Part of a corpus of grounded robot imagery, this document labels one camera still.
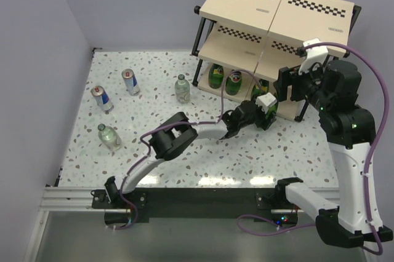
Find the green Perrier bottle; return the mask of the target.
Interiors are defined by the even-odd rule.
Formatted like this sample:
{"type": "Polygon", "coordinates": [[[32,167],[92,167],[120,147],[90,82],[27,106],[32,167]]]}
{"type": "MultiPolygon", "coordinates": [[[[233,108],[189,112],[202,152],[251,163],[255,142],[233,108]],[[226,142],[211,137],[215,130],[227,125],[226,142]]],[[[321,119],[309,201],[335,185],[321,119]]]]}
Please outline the green Perrier bottle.
{"type": "Polygon", "coordinates": [[[278,109],[278,102],[276,102],[273,106],[271,106],[271,107],[268,109],[265,118],[266,118],[266,119],[269,119],[269,118],[271,118],[271,117],[275,117],[275,116],[276,116],[276,113],[277,113],[277,109],[278,109]]]}
{"type": "Polygon", "coordinates": [[[225,91],[228,95],[234,96],[239,92],[241,85],[242,85],[242,72],[232,71],[230,75],[227,77],[225,83],[225,91]]]}
{"type": "Polygon", "coordinates": [[[256,83],[252,88],[251,100],[260,95],[265,95],[266,93],[269,92],[269,88],[270,88],[270,84],[268,80],[259,79],[259,82],[256,83]]]}

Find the clear bottle green cap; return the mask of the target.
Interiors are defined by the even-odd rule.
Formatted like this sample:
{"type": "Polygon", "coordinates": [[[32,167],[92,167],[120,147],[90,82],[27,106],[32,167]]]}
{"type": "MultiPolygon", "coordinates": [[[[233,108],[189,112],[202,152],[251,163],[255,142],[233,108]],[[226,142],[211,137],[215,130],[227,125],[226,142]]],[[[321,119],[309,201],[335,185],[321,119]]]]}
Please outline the clear bottle green cap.
{"type": "Polygon", "coordinates": [[[190,83],[183,74],[178,75],[174,89],[179,103],[188,103],[190,101],[190,83]]]}
{"type": "Polygon", "coordinates": [[[98,127],[98,137],[100,141],[111,151],[118,150],[122,141],[116,130],[105,124],[99,124],[98,127]]]}

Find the silver blue can front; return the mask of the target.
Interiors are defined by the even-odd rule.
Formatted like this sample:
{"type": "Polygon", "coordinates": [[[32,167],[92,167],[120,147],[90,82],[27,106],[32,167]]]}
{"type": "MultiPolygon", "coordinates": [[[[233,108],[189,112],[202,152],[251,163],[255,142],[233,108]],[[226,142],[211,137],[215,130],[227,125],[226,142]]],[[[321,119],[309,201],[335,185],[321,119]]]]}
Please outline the silver blue can front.
{"type": "Polygon", "coordinates": [[[113,103],[102,86],[95,85],[91,88],[90,92],[102,111],[110,112],[113,109],[113,103]]]}

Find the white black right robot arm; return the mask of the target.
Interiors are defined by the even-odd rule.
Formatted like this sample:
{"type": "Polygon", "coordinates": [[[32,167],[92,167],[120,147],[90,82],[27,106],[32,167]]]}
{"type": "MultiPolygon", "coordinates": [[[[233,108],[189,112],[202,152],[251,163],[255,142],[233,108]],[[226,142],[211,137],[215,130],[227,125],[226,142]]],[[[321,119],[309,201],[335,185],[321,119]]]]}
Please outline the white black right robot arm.
{"type": "Polygon", "coordinates": [[[307,73],[299,68],[279,70],[274,87],[279,101],[305,100],[319,114],[336,169],[340,203],[326,200],[297,177],[278,180],[273,195],[281,208],[292,204],[314,219],[321,240],[335,247],[362,247],[365,242],[393,240],[377,209],[374,194],[372,157],[369,152],[377,139],[375,120],[358,106],[361,74],[356,65],[332,60],[326,66],[316,63],[307,73]]]}

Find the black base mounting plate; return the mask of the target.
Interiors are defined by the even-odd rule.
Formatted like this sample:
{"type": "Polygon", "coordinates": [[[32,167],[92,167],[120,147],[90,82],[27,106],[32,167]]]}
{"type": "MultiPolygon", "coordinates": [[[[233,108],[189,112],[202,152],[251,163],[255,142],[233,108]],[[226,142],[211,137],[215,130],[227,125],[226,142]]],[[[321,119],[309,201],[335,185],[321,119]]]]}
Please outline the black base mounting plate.
{"type": "Polygon", "coordinates": [[[137,188],[124,197],[137,207],[138,223],[152,218],[257,215],[281,227],[295,226],[299,211],[294,205],[271,201],[273,193],[273,188],[137,188]]]}

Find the silver blue can back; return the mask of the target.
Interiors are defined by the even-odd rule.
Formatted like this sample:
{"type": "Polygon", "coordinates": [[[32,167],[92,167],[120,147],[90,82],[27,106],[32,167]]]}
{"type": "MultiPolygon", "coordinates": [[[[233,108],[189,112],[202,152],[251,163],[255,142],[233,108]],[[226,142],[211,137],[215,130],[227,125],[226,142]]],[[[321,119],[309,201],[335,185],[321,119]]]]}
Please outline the silver blue can back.
{"type": "Polygon", "coordinates": [[[140,87],[138,85],[136,76],[131,69],[124,69],[121,73],[121,76],[130,95],[137,95],[140,93],[140,87]]]}

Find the silver blue can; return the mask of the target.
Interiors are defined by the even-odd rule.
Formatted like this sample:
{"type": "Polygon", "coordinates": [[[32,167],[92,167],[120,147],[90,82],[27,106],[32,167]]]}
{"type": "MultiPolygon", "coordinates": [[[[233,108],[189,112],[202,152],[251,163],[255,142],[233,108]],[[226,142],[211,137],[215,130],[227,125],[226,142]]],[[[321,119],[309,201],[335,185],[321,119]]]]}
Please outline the silver blue can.
{"type": "Polygon", "coordinates": [[[140,87],[138,85],[136,76],[131,69],[124,69],[121,73],[121,76],[130,95],[137,95],[140,93],[140,87]]]}
{"type": "Polygon", "coordinates": [[[95,85],[91,88],[90,92],[102,111],[110,112],[113,109],[113,103],[102,86],[95,85]]]}

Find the beige three-tier shelf unit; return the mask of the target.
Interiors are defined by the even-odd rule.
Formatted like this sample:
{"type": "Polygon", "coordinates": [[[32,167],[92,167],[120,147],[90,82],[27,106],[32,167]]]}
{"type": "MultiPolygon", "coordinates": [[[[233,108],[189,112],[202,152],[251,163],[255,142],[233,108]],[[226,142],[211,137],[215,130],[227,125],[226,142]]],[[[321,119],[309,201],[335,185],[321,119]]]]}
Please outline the beige three-tier shelf unit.
{"type": "Polygon", "coordinates": [[[192,54],[225,73],[241,70],[233,101],[250,98],[255,79],[273,82],[280,68],[298,66],[305,42],[347,44],[361,7],[344,0],[205,0],[192,54]]]}

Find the green bottle on shelf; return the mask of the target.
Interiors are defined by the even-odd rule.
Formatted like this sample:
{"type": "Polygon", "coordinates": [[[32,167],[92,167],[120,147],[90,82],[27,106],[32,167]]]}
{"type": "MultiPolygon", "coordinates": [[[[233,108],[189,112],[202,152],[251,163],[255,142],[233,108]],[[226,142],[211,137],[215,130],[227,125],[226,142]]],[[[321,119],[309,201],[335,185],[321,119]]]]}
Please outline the green bottle on shelf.
{"type": "Polygon", "coordinates": [[[223,66],[214,63],[209,70],[209,75],[208,75],[209,86],[213,89],[220,88],[222,85],[223,78],[224,78],[223,66]]]}

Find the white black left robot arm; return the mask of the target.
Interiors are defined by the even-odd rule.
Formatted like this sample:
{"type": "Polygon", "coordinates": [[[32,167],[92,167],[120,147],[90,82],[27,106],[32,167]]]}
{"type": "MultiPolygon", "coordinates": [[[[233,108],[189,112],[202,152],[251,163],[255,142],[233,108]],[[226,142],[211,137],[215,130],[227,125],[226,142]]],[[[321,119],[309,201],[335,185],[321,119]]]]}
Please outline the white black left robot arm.
{"type": "Polygon", "coordinates": [[[267,130],[276,120],[278,102],[264,102],[259,96],[255,100],[243,101],[234,110],[223,113],[218,121],[190,121],[186,114],[178,112],[158,128],[142,135],[150,136],[148,152],[140,156],[127,172],[112,176],[104,184],[106,201],[114,208],[127,202],[127,194],[154,168],[165,161],[180,156],[195,140],[226,140],[235,137],[241,129],[254,124],[267,130]]]}

